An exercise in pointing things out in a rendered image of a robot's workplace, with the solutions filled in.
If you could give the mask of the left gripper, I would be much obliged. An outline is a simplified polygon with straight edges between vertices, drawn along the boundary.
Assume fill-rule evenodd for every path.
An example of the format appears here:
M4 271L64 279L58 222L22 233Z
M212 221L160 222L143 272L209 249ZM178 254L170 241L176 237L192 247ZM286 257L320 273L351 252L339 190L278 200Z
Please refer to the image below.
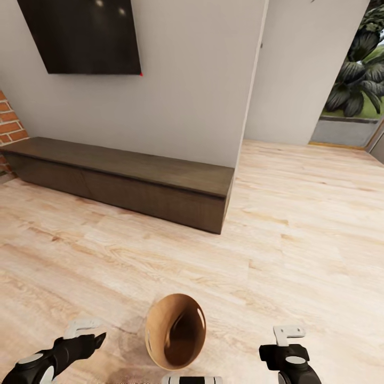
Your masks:
M67 364L64 370L70 366L75 360L87 359L92 356L95 349L101 347L106 332L95 337L94 333L80 335L73 339L58 338L54 341L53 347L64 347L68 354Z

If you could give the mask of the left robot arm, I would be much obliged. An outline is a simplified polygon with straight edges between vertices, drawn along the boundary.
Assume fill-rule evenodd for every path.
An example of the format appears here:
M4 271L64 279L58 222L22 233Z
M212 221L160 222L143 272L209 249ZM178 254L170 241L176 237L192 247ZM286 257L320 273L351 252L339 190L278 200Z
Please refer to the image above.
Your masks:
M63 338L54 341L52 349L43 349L19 360L2 384L51 384L53 378L75 360L87 359L101 347L106 332L81 335L78 330L100 327L99 317L70 319Z

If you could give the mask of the trash can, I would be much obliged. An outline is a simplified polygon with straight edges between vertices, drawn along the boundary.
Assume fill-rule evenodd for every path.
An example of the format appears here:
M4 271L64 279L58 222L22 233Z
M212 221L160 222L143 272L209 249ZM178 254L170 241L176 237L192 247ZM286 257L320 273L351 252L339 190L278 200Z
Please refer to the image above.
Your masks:
M173 293L160 300L148 317L147 350L161 368L179 371L201 354L206 331L206 318L199 303L184 293Z

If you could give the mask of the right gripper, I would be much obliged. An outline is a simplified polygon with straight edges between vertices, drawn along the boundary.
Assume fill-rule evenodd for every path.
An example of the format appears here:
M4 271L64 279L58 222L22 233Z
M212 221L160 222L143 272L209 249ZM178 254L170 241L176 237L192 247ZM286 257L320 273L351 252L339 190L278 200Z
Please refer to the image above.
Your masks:
M298 354L303 359L310 361L308 350L301 344L289 344L286 347L261 345L259 353L261 360L267 362L270 371L280 371L279 359L284 353Z

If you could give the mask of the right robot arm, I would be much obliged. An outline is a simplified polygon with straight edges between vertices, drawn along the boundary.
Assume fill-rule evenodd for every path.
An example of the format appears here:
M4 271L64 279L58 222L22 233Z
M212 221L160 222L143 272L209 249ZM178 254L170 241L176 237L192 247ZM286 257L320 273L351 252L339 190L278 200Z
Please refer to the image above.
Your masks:
M308 350L301 344L289 344L288 338L304 338L307 331L298 325L274 326L276 345L261 345L260 358L270 371L279 371L279 384L322 384L308 364Z

